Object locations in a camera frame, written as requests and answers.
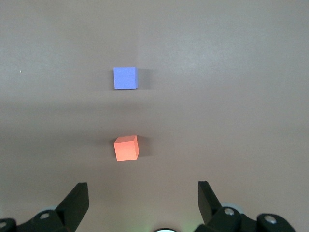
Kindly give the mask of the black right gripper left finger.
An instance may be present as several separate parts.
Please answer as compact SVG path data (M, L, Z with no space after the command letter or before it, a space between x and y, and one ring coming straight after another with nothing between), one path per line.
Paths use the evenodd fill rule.
M89 209L88 184L78 183L54 210L44 210L18 225L0 218L0 232L76 232Z

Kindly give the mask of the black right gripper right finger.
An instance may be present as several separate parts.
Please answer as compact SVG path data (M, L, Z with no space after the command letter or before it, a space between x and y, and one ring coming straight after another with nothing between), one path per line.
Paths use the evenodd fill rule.
M194 232L296 232L279 215L259 214L253 220L231 206L223 207L207 181L198 183L198 207L204 223Z

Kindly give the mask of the orange foam block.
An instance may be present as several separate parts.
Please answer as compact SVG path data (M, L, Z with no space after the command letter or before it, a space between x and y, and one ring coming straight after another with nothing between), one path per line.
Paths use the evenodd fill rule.
M138 159L139 145L137 135L118 137L113 145L117 162Z

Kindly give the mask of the purple foam block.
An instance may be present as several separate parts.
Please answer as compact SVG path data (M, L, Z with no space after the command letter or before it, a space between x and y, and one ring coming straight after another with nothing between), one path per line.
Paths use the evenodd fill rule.
M114 89L127 90L139 87L138 69L136 67L114 67Z

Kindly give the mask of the brown table mat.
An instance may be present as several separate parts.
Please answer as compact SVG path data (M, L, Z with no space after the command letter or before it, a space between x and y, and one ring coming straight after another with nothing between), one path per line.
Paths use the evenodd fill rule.
M203 180L309 232L309 0L0 0L0 218L87 182L77 232L192 232Z

